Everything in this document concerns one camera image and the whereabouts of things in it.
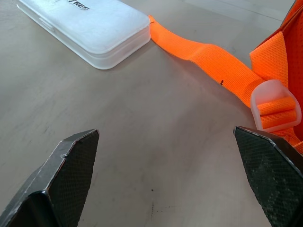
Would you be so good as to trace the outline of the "translucent white plastic case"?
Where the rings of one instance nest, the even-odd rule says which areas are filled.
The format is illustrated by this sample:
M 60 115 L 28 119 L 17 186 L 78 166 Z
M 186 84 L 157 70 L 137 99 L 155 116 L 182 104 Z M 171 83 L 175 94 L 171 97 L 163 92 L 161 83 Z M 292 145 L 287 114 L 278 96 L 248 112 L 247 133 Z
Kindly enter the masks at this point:
M 17 6 L 100 70 L 115 67 L 151 38 L 148 16 L 120 0 L 18 0 Z

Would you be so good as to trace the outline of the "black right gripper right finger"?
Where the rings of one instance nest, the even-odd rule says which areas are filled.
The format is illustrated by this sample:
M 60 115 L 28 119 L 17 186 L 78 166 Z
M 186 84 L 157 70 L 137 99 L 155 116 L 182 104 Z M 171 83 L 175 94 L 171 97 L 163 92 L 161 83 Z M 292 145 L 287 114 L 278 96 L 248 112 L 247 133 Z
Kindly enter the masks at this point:
M 233 134 L 254 195 L 272 227 L 303 227 L 303 156 L 285 139 L 237 126 Z

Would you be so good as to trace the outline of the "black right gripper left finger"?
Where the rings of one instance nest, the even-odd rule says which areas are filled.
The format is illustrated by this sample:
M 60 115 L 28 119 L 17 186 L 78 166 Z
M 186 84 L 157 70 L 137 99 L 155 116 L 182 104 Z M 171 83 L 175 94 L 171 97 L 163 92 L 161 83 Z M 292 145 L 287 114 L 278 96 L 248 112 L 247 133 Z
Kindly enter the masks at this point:
M 90 189 L 99 131 L 59 142 L 0 215 L 0 227 L 77 227 Z

